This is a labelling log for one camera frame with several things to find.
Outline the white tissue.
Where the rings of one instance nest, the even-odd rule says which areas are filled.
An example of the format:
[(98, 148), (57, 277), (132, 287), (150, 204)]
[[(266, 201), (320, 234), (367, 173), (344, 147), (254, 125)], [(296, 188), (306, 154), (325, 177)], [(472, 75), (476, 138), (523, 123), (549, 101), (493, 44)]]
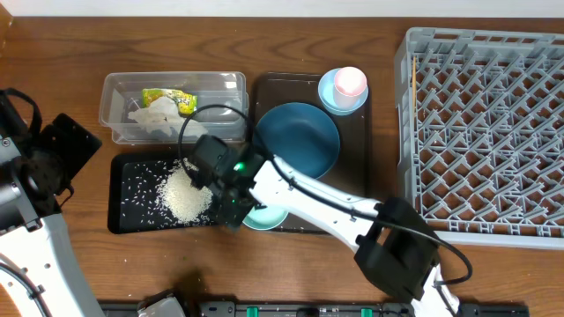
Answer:
[(160, 97), (149, 107), (129, 112), (128, 118), (148, 133), (168, 137), (178, 136), (185, 122), (185, 118), (179, 115), (178, 106), (168, 97)]

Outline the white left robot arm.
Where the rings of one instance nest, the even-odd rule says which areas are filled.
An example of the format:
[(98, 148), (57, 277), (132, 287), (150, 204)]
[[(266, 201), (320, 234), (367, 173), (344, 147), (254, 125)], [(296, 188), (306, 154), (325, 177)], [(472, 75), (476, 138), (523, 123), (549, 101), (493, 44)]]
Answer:
[(23, 316), (101, 316), (57, 198), (101, 141), (67, 114), (42, 123), (26, 94), (1, 91), (1, 285)]

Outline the wooden chopstick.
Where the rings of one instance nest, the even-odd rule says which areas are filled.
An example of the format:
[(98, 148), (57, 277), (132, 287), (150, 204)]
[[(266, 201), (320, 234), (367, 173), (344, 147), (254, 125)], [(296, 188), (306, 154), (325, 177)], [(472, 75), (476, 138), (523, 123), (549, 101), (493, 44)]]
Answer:
[(411, 88), (412, 88), (412, 109), (414, 115), (417, 113), (417, 56), (412, 57), (412, 79), (411, 79)]

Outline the green snack wrapper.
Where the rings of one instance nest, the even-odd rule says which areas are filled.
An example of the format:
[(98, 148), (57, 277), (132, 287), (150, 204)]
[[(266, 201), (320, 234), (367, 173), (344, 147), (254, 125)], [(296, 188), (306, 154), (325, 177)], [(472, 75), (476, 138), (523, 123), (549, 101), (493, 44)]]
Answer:
[(143, 107), (185, 116), (197, 110), (197, 96), (182, 90), (148, 88), (142, 91)]

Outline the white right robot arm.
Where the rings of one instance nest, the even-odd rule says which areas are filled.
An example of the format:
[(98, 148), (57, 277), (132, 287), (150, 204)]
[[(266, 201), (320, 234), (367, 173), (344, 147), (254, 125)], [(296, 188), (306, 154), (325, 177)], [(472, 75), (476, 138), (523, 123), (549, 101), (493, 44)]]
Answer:
[(412, 306), (417, 316), (457, 316), (460, 301), (442, 277), (439, 247), (447, 247), (405, 200), (381, 203), (335, 189), (253, 144), (234, 148), (201, 136), (180, 158), (190, 177), (218, 198), (215, 220), (236, 228), (252, 208), (279, 208), (343, 242), (364, 277)]

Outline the dark blue plate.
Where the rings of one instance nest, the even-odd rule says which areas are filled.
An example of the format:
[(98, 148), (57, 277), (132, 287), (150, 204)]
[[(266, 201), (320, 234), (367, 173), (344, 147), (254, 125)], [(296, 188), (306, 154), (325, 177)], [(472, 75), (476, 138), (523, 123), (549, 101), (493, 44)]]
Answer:
[(265, 145), (311, 178), (321, 178), (338, 161), (338, 128), (319, 107), (300, 102), (276, 106), (258, 121), (256, 130), (260, 137), (254, 137), (253, 144)]

